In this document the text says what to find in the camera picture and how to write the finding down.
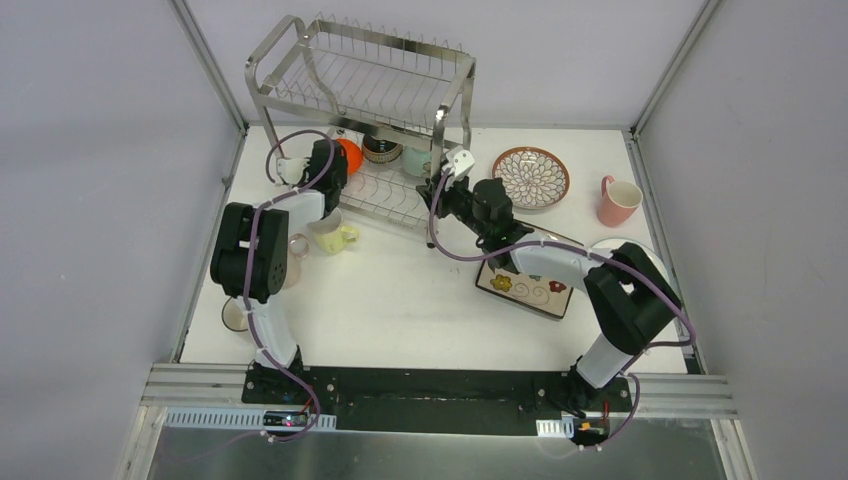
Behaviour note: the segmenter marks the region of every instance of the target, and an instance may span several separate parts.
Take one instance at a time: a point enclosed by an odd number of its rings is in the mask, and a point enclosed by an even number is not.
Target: gray wall
[[[763,478],[848,478],[848,2],[724,2],[643,137]]]
[[[0,59],[0,478],[109,478],[236,132],[165,1],[2,1]]]
[[[703,0],[189,0],[244,115],[244,62],[283,16],[318,12],[477,57],[474,124],[632,125]],[[291,45],[293,33],[281,41]],[[276,116],[291,120],[292,117]]]

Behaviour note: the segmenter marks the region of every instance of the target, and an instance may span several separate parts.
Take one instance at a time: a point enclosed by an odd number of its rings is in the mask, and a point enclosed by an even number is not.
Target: rectangular plate
[[[529,223],[525,223],[525,225],[540,232],[550,233],[575,245],[583,246],[580,242],[550,230]],[[565,317],[565,311],[571,301],[571,294],[574,292],[571,286],[563,285],[556,280],[523,273],[515,274],[499,268],[492,269],[486,262],[480,265],[476,286],[483,291],[515,302],[530,310],[558,319]]]

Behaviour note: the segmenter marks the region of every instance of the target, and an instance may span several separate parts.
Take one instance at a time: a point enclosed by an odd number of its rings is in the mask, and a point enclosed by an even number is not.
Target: dish rack handle
[[[292,25],[294,25],[294,29],[295,32],[297,32],[297,38],[299,40],[303,37],[303,34],[306,31],[306,25],[300,17],[286,15],[282,20],[280,20],[280,23],[271,30],[271,33],[262,40],[262,43],[256,47],[256,50],[247,57],[247,65],[245,65],[244,76],[249,86],[255,86],[256,89],[259,90],[259,85],[256,83],[256,67],[259,65],[259,62],[268,55],[271,49],[277,45],[277,42],[283,38],[283,35],[289,31],[289,28],[291,28]]]

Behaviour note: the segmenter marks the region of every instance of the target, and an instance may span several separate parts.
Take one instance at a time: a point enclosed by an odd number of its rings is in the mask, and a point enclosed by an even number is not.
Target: dish rack
[[[260,64],[267,67],[263,60],[292,26],[293,45],[260,84]],[[433,176],[445,149],[458,145],[445,138],[445,124],[460,96],[462,146],[471,147],[475,67],[461,46],[322,14],[307,27],[289,15],[250,55],[245,80],[272,145],[279,137],[269,109],[429,151]],[[282,149],[276,155],[283,158]],[[425,228],[427,208],[415,191],[424,180],[403,172],[399,163],[363,162],[342,192],[342,206],[404,228]]]

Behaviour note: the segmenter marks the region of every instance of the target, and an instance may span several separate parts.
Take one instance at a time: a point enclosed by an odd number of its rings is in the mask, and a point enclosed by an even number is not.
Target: pink mug
[[[608,227],[617,227],[633,215],[642,203],[642,190],[630,182],[616,181],[612,175],[601,180],[601,207],[598,220]]]

